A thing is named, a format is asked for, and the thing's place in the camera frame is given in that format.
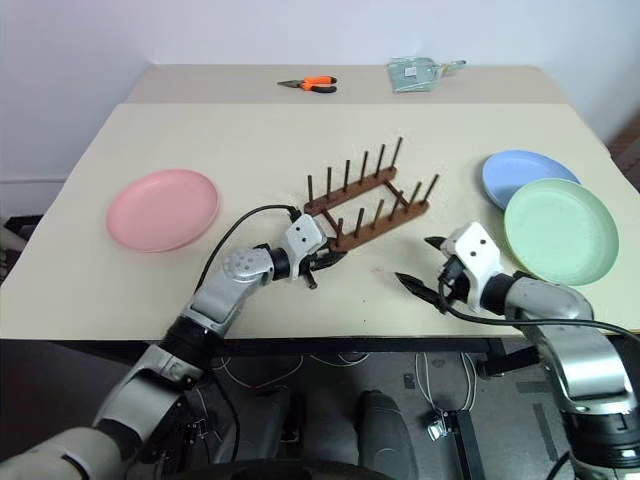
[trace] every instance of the orange pliers handle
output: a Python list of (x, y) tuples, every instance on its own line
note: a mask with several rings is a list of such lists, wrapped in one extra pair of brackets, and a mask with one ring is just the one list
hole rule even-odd
[(335, 77), (304, 77), (302, 83), (300, 83), (300, 88), (305, 92), (312, 91), (317, 93), (333, 93), (337, 90), (336, 87), (322, 87), (320, 85), (332, 84), (336, 83), (338, 79)]

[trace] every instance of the table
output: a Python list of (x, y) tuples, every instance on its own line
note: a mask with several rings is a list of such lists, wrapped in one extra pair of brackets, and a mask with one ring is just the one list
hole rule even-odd
[[(321, 181), (326, 167), (333, 166), (340, 177), (345, 159), (351, 159), (352, 168), (357, 169), (365, 149), (375, 155), (380, 143), (393, 144), (398, 135), (405, 139), (395, 180), (399, 188), (410, 191), (417, 180), (442, 175), (429, 211), (349, 253), (335, 267), (318, 272), (319, 287), (314, 291), (302, 280), (261, 289), (248, 300), (230, 330), (232, 340), (258, 339), (256, 344), (275, 351), (289, 338), (302, 342), (325, 339), (323, 345), (328, 346), (335, 337), (351, 338), (353, 344), (373, 337), (385, 339), (387, 346), (398, 340), (416, 346), (424, 337), (517, 335), (510, 327), (467, 324), (442, 316), (411, 296), (393, 275), (396, 271), (409, 273), (434, 287), (444, 257), (422, 239), (448, 235), (472, 220), (481, 221), (502, 249), (506, 271), (518, 268), (506, 245), (502, 212), (484, 196), (480, 183), (484, 159), (508, 148), (556, 158), (608, 206), (618, 225), (620, 254), (605, 278), (580, 290), (593, 303), (597, 318), (628, 329), (640, 328), (631, 301), (636, 290), (634, 274), (640, 267), (635, 252), (640, 244), (640, 197), (550, 81), (546, 81), (546, 90), (535, 94), (512, 86), (510, 91), (520, 92), (521, 97), (506, 93), (504, 102), (489, 86), (496, 98), (476, 88), (475, 102), (467, 98), (468, 92), (460, 93), (463, 102), (456, 102), (456, 90), (451, 91), (448, 80), (458, 82), (460, 89), (472, 88), (487, 78), (487, 72), (494, 72), (485, 69), (483, 77), (482, 69), (475, 73), (469, 69), (446, 79), (440, 93), (433, 92), (433, 101), (427, 102), (429, 97), (423, 94), (381, 94), (376, 103), (373, 87), (366, 95), (354, 87), (356, 67), (349, 67), (353, 71), (347, 67), (340, 71), (338, 67), (261, 67), (265, 69), (262, 77), (244, 75), (258, 67), (212, 68), (218, 76), (226, 71), (224, 78), (244, 78), (243, 86), (230, 85), (246, 88), (248, 100), (243, 101), (233, 89), (228, 90), (227, 98), (214, 84), (208, 87), (209, 93), (202, 93), (205, 103), (198, 103), (194, 97), (198, 82), (193, 79), (191, 88), (180, 90), (181, 94), (164, 88), (160, 88), (162, 95), (143, 94), (145, 84), (162, 84), (158, 79), (166, 72), (160, 68), (159, 74), (152, 71), (143, 76), (129, 103), (116, 107), (0, 289), (0, 336), (161, 338), (189, 299), (212, 246), (242, 213), (265, 203), (301, 205), (306, 201), (307, 174)], [(367, 73), (366, 68), (374, 70)], [(193, 69), (198, 68), (187, 67), (183, 71), (187, 73), (180, 74), (178, 67), (169, 68), (174, 79), (165, 83), (179, 83), (176, 75), (191, 78)], [(363, 69), (363, 78), (374, 78), (370, 73), (377, 72), (372, 84), (382, 88), (384, 69)], [(342, 95), (312, 95), (265, 83), (260, 87), (266, 92), (265, 100), (254, 98), (260, 91), (254, 83), (260, 78), (284, 80), (336, 71)], [(542, 75), (534, 69), (527, 72)], [(207, 85), (207, 77), (203, 78), (200, 84)], [(367, 85), (363, 78), (359, 85)], [(354, 92), (360, 92), (360, 97), (350, 100), (348, 94), (356, 95)], [(285, 96), (288, 101), (279, 100)], [(220, 103), (225, 99), (236, 103)], [(196, 242), (173, 252), (138, 254), (115, 244), (104, 220), (116, 193), (142, 175), (176, 167), (203, 172), (218, 186), (222, 207), (212, 227)], [(333, 213), (344, 216), (346, 225), (352, 226), (357, 209), (364, 206), (366, 217), (372, 216), (382, 194), (377, 190)], [(287, 222), (277, 212), (255, 217), (232, 236), (222, 256), (239, 247), (276, 243)]]

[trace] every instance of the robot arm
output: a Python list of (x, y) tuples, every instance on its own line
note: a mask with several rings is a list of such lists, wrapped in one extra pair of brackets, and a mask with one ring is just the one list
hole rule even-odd
[(149, 346), (113, 388), (92, 428), (67, 430), (7, 460), (0, 465), (0, 477), (122, 478), (158, 426), (185, 408), (183, 392), (208, 371), (214, 348), (247, 297), (273, 280), (298, 278), (326, 240), (315, 220), (302, 215), (287, 229), (280, 248), (261, 245), (229, 256), (164, 339)]
[[(577, 291), (527, 276), (502, 273), (500, 251), (479, 223), (451, 237), (427, 238), (447, 258), (439, 281), (447, 301), (504, 315), (537, 347), (563, 417), (577, 478), (613, 480), (640, 476), (640, 415), (624, 365), (596, 328), (535, 325), (535, 320), (593, 320), (593, 309)], [(412, 293), (446, 312), (439, 293), (397, 274)]]

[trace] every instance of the green plate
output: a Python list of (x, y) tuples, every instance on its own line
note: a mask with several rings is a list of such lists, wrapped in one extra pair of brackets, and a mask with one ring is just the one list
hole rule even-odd
[(550, 282), (595, 282), (618, 256), (618, 229), (607, 207), (567, 180), (537, 180), (520, 188), (507, 205), (504, 223), (518, 260)]

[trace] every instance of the white tabletop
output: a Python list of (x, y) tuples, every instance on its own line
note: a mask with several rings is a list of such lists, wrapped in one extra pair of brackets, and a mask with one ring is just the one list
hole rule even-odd
[[(444, 257), (422, 240), (481, 221), (517, 267), (503, 233), (502, 212), (484, 196), (482, 162), (522, 148), (568, 166), (610, 209), (619, 229), (613, 270), (581, 288), (599, 319), (640, 328), (635, 274), (640, 256), (640, 196), (607, 150), (566, 105), (228, 105), (118, 106), (71, 173), (20, 261), (0, 289), (4, 338), (156, 339), (189, 299), (212, 246), (244, 212), (266, 203), (302, 205), (306, 175), (339, 178), (344, 160), (357, 169), (362, 151), (405, 139), (395, 183), (410, 190), (436, 172), (441, 180), (422, 217), (349, 253), (318, 272), (319, 287), (273, 283), (251, 297), (230, 336), (493, 336), (509, 327), (468, 324), (440, 315), (396, 280), (400, 271), (435, 286)], [(105, 213), (131, 181), (165, 168), (204, 173), (222, 206), (196, 242), (167, 253), (139, 254), (117, 245)], [(337, 215), (373, 214), (376, 190)], [(234, 234), (220, 258), (239, 247), (274, 243), (285, 215), (264, 213)]]

